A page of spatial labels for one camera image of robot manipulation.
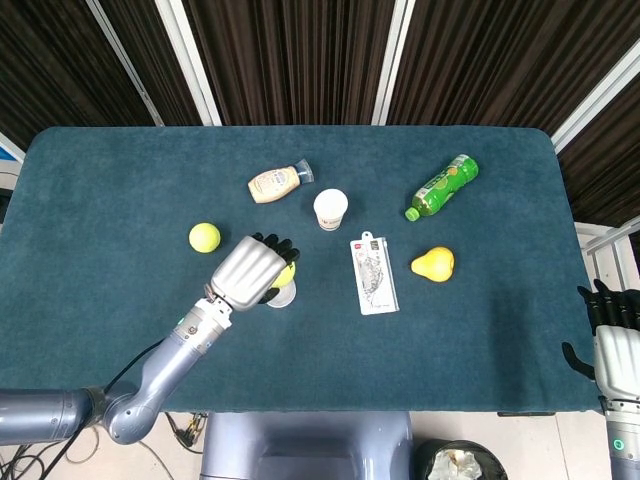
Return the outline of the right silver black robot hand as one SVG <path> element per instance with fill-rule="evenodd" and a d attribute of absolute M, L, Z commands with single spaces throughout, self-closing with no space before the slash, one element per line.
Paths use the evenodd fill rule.
<path fill-rule="evenodd" d="M 578 358 L 564 342 L 562 353 L 569 367 L 595 382 L 609 400 L 639 401 L 639 291 L 613 291 L 596 279 L 596 289 L 577 288 L 584 300 L 591 328 L 594 360 Z"/>

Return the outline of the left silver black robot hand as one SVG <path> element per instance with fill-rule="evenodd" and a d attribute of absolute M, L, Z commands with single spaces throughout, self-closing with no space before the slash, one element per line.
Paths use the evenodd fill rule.
<path fill-rule="evenodd" d="M 299 259 L 288 239 L 260 232 L 245 236 L 214 271 L 205 285 L 206 296 L 221 299 L 235 311 L 267 304 L 281 293 L 278 277 Z"/>

